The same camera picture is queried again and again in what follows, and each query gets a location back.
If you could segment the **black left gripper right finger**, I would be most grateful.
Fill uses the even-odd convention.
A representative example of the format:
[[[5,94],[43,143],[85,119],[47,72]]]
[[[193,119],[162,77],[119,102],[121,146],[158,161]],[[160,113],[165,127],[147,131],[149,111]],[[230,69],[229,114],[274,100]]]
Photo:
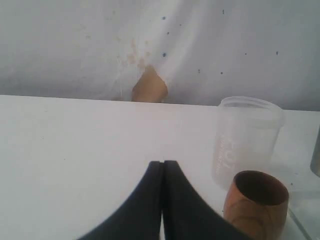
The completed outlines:
[[[248,240],[192,187],[178,162],[164,162],[163,224],[167,240]]]

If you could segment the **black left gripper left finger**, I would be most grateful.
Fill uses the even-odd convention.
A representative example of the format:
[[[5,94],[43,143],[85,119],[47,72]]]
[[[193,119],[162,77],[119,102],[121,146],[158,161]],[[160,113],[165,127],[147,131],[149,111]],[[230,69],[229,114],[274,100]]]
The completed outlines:
[[[151,161],[125,202],[82,240],[158,240],[162,219],[164,164]]]

